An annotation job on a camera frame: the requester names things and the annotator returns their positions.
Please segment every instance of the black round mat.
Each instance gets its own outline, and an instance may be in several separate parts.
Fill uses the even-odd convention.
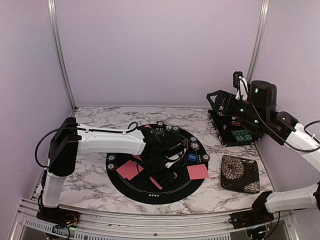
[[[149,124],[149,126],[153,129],[157,128],[156,124]],[[177,133],[167,131],[164,131],[164,133],[166,135],[178,134],[182,139],[188,140],[188,142],[189,139],[193,137],[191,133],[180,128]],[[170,204],[177,202],[192,194],[204,181],[203,179],[190,180],[187,169],[187,166],[199,164],[205,164],[208,169],[208,163],[203,163],[201,161],[201,156],[206,154],[206,150],[199,141],[197,141],[197,143],[199,144],[199,150],[197,151],[191,149],[190,143],[188,143],[188,149],[186,150],[182,160],[171,166],[177,174],[177,177],[163,189],[156,187],[155,184],[151,182],[150,176],[147,175],[144,170],[131,180],[123,178],[116,170],[108,171],[108,176],[116,189],[128,198],[137,202],[145,204]],[[116,168],[121,167],[129,160],[139,163],[139,160],[130,154],[117,154],[115,161]]]

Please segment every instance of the white marble surface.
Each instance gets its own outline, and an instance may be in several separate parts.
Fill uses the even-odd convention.
[[[223,189],[220,185],[223,155],[256,160],[259,167],[260,191],[273,190],[264,165],[253,145],[222,147],[206,126],[207,109],[175,107],[81,107],[75,117],[78,123],[95,127],[126,127],[164,121],[197,137],[210,155],[209,178],[192,195],[178,202],[150,205],[131,200],[110,182],[106,172],[106,154],[93,153],[77,157],[75,172],[64,184],[60,203],[85,209],[134,214],[182,215],[226,212],[250,208],[259,194],[246,194]],[[37,198],[39,186],[33,197]]]

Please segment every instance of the white wall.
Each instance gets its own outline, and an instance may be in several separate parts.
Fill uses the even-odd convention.
[[[47,1],[2,1],[0,33],[0,239],[6,240],[22,197],[31,197],[41,173],[35,146],[71,109]],[[44,144],[39,159],[47,155]]]
[[[246,72],[261,0],[57,0],[78,106],[208,106]]]
[[[255,79],[277,86],[279,111],[304,125],[320,119],[320,1],[270,1],[266,32]],[[310,127],[320,137],[320,125]],[[299,155],[269,137],[258,145],[278,191],[302,188],[320,181],[318,173]],[[297,211],[303,240],[320,236],[320,211]]]

